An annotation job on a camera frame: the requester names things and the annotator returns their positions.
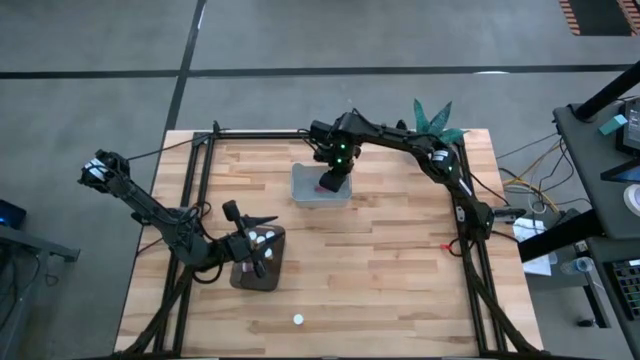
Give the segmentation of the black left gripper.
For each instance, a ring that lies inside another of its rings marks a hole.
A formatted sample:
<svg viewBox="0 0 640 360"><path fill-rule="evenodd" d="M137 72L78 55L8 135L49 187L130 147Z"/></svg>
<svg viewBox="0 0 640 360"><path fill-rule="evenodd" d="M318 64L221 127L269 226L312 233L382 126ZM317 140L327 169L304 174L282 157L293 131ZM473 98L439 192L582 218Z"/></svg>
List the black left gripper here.
<svg viewBox="0 0 640 360"><path fill-rule="evenodd" d="M234 200L230 200L222 205L223 212L228 221L236 225L237 231L230 234L225 247L229 257L234 262L241 262L250 259L254 273L258 278L266 275L266 267L263 260L255 255L248 232L250 229L264 225L277 219L277 216L252 217L247 214L241 215ZM275 236L266 238L268 231L275 232ZM257 238L264 236L265 241L261 244L254 240L254 250L267 260L281 260L284 252L286 232L282 229L260 229L256 231Z"/></svg>

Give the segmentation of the dark translucent grey bin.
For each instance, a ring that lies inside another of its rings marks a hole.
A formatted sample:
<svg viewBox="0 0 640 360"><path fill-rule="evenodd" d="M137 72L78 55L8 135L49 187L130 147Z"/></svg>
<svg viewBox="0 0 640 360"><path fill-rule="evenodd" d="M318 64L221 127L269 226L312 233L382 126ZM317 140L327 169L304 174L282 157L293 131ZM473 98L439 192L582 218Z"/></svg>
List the dark translucent grey bin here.
<svg viewBox="0 0 640 360"><path fill-rule="evenodd" d="M278 225L259 226L250 231L256 232L257 230L260 230L260 229L282 229L285 231L283 227ZM254 249L255 247L254 240L250 239L250 241ZM272 260L267 260L263 257L263 262L266 267L267 273L262 278L258 278L254 273L253 265L250 259L244 260L243 262L240 262L240 263L234 263L232 266L231 276L229 280L230 285L233 288L240 289L240 290L252 290L252 291L263 291L263 292L274 291L278 286L280 272L282 269L283 257L284 257L284 252L281 260L272 261ZM242 271L243 263L249 263L252 267L252 271L244 273Z"/></svg>

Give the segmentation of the green artificial plant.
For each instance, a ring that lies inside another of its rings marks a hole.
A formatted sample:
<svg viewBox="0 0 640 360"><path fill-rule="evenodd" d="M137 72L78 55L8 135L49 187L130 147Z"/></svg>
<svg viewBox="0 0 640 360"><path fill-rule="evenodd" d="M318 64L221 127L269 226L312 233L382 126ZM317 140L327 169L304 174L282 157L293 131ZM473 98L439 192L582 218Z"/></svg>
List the green artificial plant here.
<svg viewBox="0 0 640 360"><path fill-rule="evenodd" d="M419 134L433 135L447 145L459 142L464 138L467 130L447 127L451 110L452 102L449 101L432 119L429 119L421 102L415 99L413 101L413 111L416 120L416 131Z"/></svg>

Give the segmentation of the white paper sheet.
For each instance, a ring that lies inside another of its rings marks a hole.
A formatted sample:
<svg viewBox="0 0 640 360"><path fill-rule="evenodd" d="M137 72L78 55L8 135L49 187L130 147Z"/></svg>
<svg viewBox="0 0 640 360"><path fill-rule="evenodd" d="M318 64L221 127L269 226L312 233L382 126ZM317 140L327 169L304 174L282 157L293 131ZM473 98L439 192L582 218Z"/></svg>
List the white paper sheet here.
<svg viewBox="0 0 640 360"><path fill-rule="evenodd" d="M529 218L519 218L512 225L515 238L519 243L524 243L535 235L540 235L546 231L546 227L541 220L532 220ZM551 276L551 261L548 255L538 257L536 259L523 263L523 269L526 274Z"/></svg>

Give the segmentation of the black stand beam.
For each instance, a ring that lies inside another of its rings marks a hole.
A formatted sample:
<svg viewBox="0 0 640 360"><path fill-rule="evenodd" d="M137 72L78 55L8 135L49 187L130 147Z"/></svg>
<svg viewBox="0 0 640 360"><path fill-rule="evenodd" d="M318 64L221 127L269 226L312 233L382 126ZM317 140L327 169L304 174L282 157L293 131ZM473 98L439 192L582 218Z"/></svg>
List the black stand beam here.
<svg viewBox="0 0 640 360"><path fill-rule="evenodd" d="M519 243L520 259L525 263L565 246L603 234L604 230L596 212L589 210L571 218L566 217L566 220L545 232Z"/></svg>

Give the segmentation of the dark grey side table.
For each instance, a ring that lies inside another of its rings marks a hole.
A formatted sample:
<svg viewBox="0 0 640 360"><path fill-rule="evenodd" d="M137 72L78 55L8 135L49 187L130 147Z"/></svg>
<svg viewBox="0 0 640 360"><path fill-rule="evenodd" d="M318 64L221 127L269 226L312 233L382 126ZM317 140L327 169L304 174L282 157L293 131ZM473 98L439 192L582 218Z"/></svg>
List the dark grey side table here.
<svg viewBox="0 0 640 360"><path fill-rule="evenodd" d="M602 124L620 113L620 107L620 103L605 107L591 123L576 119L569 106L554 109L553 116L604 233L614 240L634 240L640 239L640 217L624 203L628 184L600 177L602 172L632 160L616 150L614 135L604 136L599 131Z"/></svg>

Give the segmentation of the black device blue screen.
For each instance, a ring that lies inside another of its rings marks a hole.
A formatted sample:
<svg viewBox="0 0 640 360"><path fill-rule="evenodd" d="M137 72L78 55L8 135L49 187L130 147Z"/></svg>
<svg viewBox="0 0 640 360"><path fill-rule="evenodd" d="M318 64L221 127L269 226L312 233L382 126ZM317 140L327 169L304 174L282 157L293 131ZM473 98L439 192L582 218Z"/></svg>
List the black device blue screen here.
<svg viewBox="0 0 640 360"><path fill-rule="evenodd" d="M27 212L23 208L0 199L0 226L19 230L26 215Z"/></svg>

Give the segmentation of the clear plastic water bottle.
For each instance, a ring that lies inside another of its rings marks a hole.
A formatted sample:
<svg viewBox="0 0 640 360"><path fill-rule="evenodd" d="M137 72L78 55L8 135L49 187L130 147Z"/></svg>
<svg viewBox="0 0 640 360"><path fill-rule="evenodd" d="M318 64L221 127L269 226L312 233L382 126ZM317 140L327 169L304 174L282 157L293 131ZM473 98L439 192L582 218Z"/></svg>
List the clear plastic water bottle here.
<svg viewBox="0 0 640 360"><path fill-rule="evenodd" d="M578 257L564 262L560 270L566 275L589 273L594 268L594 261L590 257Z"/></svg>

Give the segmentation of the teal small box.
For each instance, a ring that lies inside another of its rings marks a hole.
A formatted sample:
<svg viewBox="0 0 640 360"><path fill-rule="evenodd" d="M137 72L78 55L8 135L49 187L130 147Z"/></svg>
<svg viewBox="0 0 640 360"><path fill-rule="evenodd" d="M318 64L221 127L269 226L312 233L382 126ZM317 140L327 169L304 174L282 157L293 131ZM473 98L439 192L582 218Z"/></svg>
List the teal small box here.
<svg viewBox="0 0 640 360"><path fill-rule="evenodd" d="M610 118L609 120L607 120L606 122L604 122L599 127L599 132L603 136L607 136L611 133L615 133L619 128L623 127L627 123L628 123L628 120L624 115L617 114L612 118Z"/></svg>

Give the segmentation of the black stand pole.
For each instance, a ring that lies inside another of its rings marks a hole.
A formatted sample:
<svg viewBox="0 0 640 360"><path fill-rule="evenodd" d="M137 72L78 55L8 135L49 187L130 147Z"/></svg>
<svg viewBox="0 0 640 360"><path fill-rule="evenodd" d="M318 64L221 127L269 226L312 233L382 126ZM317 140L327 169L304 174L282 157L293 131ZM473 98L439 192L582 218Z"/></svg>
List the black stand pole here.
<svg viewBox="0 0 640 360"><path fill-rule="evenodd" d="M640 60L572 112L579 121L591 123L594 115L638 83L640 83Z"/></svg>

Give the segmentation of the dark laptop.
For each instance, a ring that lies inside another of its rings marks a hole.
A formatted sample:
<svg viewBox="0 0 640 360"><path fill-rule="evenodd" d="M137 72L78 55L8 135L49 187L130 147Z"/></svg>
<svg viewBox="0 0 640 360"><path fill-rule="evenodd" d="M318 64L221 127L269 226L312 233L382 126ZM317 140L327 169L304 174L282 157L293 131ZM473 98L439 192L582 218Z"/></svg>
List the dark laptop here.
<svg viewBox="0 0 640 360"><path fill-rule="evenodd" d="M640 184L640 158L623 163L600 174L603 181Z"/></svg>

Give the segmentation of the white tape roll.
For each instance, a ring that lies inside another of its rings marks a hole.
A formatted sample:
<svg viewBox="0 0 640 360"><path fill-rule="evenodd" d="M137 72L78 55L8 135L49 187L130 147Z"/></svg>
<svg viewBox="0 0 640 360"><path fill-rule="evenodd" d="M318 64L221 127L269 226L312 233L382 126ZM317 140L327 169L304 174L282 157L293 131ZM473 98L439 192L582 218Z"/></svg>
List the white tape roll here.
<svg viewBox="0 0 640 360"><path fill-rule="evenodd" d="M640 217L640 184L629 185L624 190L623 201L631 213Z"/></svg>

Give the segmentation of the black tablet screen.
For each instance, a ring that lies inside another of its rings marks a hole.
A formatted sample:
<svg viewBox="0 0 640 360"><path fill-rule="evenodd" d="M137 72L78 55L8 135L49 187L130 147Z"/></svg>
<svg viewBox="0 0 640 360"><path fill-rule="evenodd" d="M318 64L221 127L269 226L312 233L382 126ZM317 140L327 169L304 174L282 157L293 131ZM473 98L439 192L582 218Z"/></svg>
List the black tablet screen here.
<svg viewBox="0 0 640 360"><path fill-rule="evenodd" d="M640 156L640 97L625 101L620 108L620 115L627 123L616 131L616 149Z"/></svg>

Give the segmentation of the black keyboard blue keys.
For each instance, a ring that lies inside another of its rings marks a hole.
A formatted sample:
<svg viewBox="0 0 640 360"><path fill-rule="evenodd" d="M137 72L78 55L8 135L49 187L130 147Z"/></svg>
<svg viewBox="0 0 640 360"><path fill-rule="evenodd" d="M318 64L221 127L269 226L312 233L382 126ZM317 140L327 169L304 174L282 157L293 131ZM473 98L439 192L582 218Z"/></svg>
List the black keyboard blue keys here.
<svg viewBox="0 0 640 360"><path fill-rule="evenodd" d="M640 320L640 259L608 262L606 268L626 317Z"/></svg>

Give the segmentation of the black aluminium table frame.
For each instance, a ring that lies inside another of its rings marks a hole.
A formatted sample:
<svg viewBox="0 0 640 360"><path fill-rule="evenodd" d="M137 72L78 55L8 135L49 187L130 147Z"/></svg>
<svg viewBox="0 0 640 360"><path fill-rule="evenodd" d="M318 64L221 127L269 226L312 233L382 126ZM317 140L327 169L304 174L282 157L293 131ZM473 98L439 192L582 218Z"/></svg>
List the black aluminium table frame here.
<svg viewBox="0 0 640 360"><path fill-rule="evenodd" d="M523 266L510 230L472 242L448 190L405 152L366 145L344 207L298 207L294 163L312 152L296 130L224 131L199 151L171 131L153 194L164 205L212 206L205 228L233 229L222 204L277 216L286 231L277 288L239 290L231 266L190 283L158 339L134 350L177 276L156 230L145 228L132 272L118 359L242 357L486 357L542 355ZM440 244L449 244L443 250ZM304 323L293 317L302 314Z"/></svg>

